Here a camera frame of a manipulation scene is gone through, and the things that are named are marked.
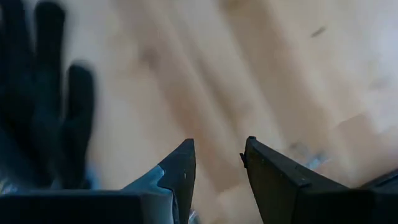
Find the floor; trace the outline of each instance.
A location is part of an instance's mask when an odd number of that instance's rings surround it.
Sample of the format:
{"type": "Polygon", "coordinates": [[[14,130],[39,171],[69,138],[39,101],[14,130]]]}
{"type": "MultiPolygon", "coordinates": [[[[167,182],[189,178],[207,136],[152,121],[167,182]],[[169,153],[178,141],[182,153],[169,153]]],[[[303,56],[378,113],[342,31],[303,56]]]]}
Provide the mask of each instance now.
{"type": "Polygon", "coordinates": [[[195,138],[203,223],[261,223],[257,136],[350,187],[397,167],[398,1],[64,0],[65,62],[96,69],[90,164],[120,189],[195,138]]]}

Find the light wood surface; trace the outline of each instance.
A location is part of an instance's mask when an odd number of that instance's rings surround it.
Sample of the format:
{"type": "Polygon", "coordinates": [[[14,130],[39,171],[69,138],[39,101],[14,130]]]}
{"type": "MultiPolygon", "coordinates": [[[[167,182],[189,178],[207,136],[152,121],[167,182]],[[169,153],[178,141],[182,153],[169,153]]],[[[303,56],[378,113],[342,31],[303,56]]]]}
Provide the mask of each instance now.
{"type": "Polygon", "coordinates": [[[398,1],[65,0],[97,74],[90,163],[120,189],[195,138],[203,223],[260,223],[239,158],[264,144],[350,187],[398,167],[398,1]]]}

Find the wooden floor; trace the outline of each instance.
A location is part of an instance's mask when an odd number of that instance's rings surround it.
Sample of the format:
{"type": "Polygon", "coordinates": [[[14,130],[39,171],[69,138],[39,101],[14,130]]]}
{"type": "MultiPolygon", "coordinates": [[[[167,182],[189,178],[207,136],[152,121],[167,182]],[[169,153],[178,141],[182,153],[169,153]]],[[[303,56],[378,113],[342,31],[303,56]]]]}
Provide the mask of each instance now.
{"type": "Polygon", "coordinates": [[[398,167],[396,0],[64,0],[89,60],[106,189],[195,138],[203,223],[260,223],[245,139],[350,187],[398,167]]]}

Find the hand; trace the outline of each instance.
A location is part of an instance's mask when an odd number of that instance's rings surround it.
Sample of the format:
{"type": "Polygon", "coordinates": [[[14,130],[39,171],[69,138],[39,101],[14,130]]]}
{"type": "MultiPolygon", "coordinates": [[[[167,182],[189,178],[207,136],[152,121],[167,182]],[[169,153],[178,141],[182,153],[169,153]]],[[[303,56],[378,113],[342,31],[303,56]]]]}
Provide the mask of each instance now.
{"type": "Polygon", "coordinates": [[[15,145],[7,151],[20,151],[20,157],[33,164],[41,176],[37,185],[56,180],[63,189],[82,188],[94,84],[91,72],[82,66],[73,64],[68,69],[62,119],[65,11],[51,2],[36,5],[33,50],[23,3],[0,0],[0,6],[0,125],[5,138],[15,145]]]}

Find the black glove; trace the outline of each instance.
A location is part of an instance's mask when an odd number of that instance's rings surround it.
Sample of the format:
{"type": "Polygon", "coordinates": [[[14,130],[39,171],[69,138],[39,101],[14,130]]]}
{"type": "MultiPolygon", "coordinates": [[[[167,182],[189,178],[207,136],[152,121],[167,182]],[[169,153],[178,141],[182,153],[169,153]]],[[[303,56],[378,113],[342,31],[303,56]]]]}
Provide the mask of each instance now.
{"type": "Polygon", "coordinates": [[[65,11],[52,2],[36,5],[33,50],[21,0],[0,0],[0,6],[0,157],[5,153],[27,165],[0,162],[10,175],[30,179],[36,187],[48,187],[56,180],[63,189],[87,188],[85,156],[93,120],[93,77],[80,65],[68,69],[62,119],[65,11]],[[23,171],[27,166],[32,167],[31,178],[23,171]]]}

